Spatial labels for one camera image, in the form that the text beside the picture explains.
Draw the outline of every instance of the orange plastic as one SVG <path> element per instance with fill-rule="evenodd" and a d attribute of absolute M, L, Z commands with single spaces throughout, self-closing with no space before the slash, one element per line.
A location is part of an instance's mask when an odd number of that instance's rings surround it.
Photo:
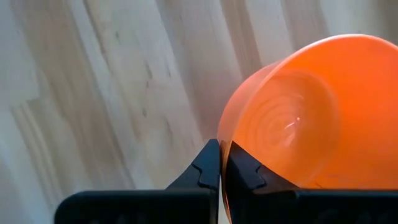
<path fill-rule="evenodd" d="M 398 189 L 398 47 L 338 35 L 249 77 L 228 101 L 218 140 L 299 187 Z"/>

